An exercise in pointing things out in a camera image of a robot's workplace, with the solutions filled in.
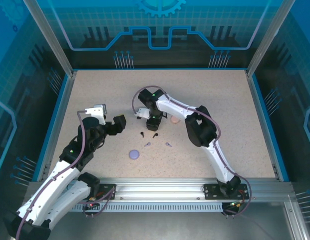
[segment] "purple wire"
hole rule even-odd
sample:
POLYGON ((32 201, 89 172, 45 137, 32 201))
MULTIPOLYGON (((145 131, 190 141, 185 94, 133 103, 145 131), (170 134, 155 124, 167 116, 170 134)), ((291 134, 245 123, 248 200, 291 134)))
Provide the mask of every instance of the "purple wire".
MULTIPOLYGON (((226 212, 235 214, 235 216, 238 215, 235 211, 226 210, 226 212)), ((254 219, 252 219, 252 218, 250 218, 250 217, 248 217, 248 216, 245 216, 245 215, 241 215, 241 216, 242 216, 243 218, 245 218, 245 219, 248 219, 248 220, 252 221, 252 222, 253 222, 255 225, 257 225, 257 226, 261 229, 261 231, 263 231, 270 239, 275 240, 275 238, 273 238, 273 237, 272 237, 259 223, 257 223, 254 219)))
POLYGON ((137 95, 138 95, 141 91, 143 91, 144 89, 147 89, 147 88, 157 88, 157 89, 160 89, 160 90, 164 93, 165 97, 166 97, 170 102, 172 102, 173 104, 175 104, 175 105, 177 105, 177 106, 179 106, 179 107, 181 107, 181 108, 183 108, 183 109, 186 109, 186 110, 188 110, 188 111, 192 111, 192 112, 195 112, 195 113, 197 113, 197 114, 199 114, 199 115, 201 115, 201 116, 204 116, 205 118, 207 118, 208 120, 210 120, 210 121, 216 126, 216 128, 217 128, 217 130, 218 130, 218 134, 217 134, 217 137, 215 138, 215 140, 213 141, 213 147, 214 147, 214 149, 216 150, 216 152, 217 152, 217 154, 218 154, 218 157, 220 158, 221 162, 223 163, 223 165, 225 166, 225 168, 226 168, 230 173, 232 173, 233 175, 235 175, 235 176, 237 176, 237 177, 243 179, 243 180, 247 183, 247 185, 248 185, 248 187, 249 187, 249 194, 250 194, 250 197, 249 197, 249 199, 248 199, 248 202, 247 202, 246 206, 244 207, 244 209, 242 209, 242 210, 241 210, 239 213, 237 213, 236 215, 238 216, 238 215, 242 214, 242 213, 248 208, 248 206, 250 205, 250 202, 251 202, 251 198, 252 198, 251 185, 250 185, 250 183, 248 182, 248 180, 247 180, 245 177, 243 177, 243 176, 239 175, 238 173, 235 173, 234 171, 232 171, 232 170, 227 166, 227 164, 226 164, 226 162, 224 161, 224 159, 222 158, 222 156, 221 156, 221 154, 220 154, 220 152, 219 152, 219 150, 218 150, 218 148, 217 148, 217 146, 216 146, 216 142, 217 142, 217 140, 218 140, 218 139, 220 138, 220 136, 221 136, 221 129, 220 129, 218 123, 217 123, 215 120, 213 120, 211 117, 209 117, 207 114, 204 114, 204 113, 201 112, 201 111, 198 111, 198 110, 193 109, 193 108, 184 107, 184 106, 181 105, 180 103, 173 101, 171 98, 169 98, 169 96, 167 95, 167 93, 166 93, 161 87, 156 86, 156 85, 149 85, 149 86, 142 87, 140 90, 138 90, 138 91, 135 93, 135 95, 134 95, 134 97, 133 97, 133 99, 132 99, 132 102, 131 102, 131 106, 132 106, 133 111, 134 111, 135 114, 137 114, 137 112, 136 112, 136 109, 135 109, 135 107, 134 107, 134 100, 135 100, 135 98, 137 97, 137 95))
POLYGON ((83 155, 84 153, 84 150, 85 150, 85 127, 84 127, 84 123, 80 117, 80 113, 85 113, 86 111, 78 111, 77 112, 77 116, 78 116, 78 119, 79 119, 79 122, 80 122, 80 126, 81 126, 81 133, 82 133, 82 144, 81 144, 81 150, 80 150, 80 153, 78 155, 78 157, 76 158, 76 160, 71 164, 69 165, 68 167, 66 167, 65 169, 63 169, 62 171, 58 172, 55 176, 53 176, 42 188, 41 190, 38 192, 38 194, 35 196, 34 200, 32 201, 32 203, 30 204, 28 210, 26 211, 24 217, 22 218, 19 226, 18 226, 18 230, 16 232, 16 238, 15 240, 19 240, 19 236, 20 236, 20 233, 21 233, 21 228, 22 226, 24 225, 25 221, 26 221, 26 218, 28 217, 29 213, 31 212, 33 206, 35 205, 36 201, 38 200, 39 196, 44 192, 44 190, 48 187, 48 185, 50 185, 53 181, 56 180, 57 177, 59 177, 60 175, 62 175, 64 172, 66 172, 67 170, 69 170, 70 168, 72 168, 73 166, 75 166, 78 161, 80 160, 81 156, 83 155))
POLYGON ((94 217, 94 216, 98 216, 98 215, 100 215, 104 210, 105 210, 105 208, 106 208, 106 206, 107 206, 107 204, 108 204, 108 202, 109 202, 109 200, 111 199, 111 196, 113 195, 113 192, 115 191, 115 189, 114 188, 112 188, 106 195, 104 195, 101 199, 99 199, 99 200, 97 200, 97 201, 92 201, 92 202, 85 202, 85 204, 95 204, 95 203, 99 203, 101 200, 103 200, 105 197, 107 197, 108 195, 109 195, 109 197, 108 197, 108 199, 107 199, 107 202, 105 203, 105 205, 102 207, 102 209, 99 211, 99 212, 97 212, 97 213, 95 213, 95 214, 91 214, 91 215, 88 215, 88 214, 86 214, 86 212, 85 212, 85 209, 83 208, 83 214, 85 214, 86 215, 86 217, 94 217))

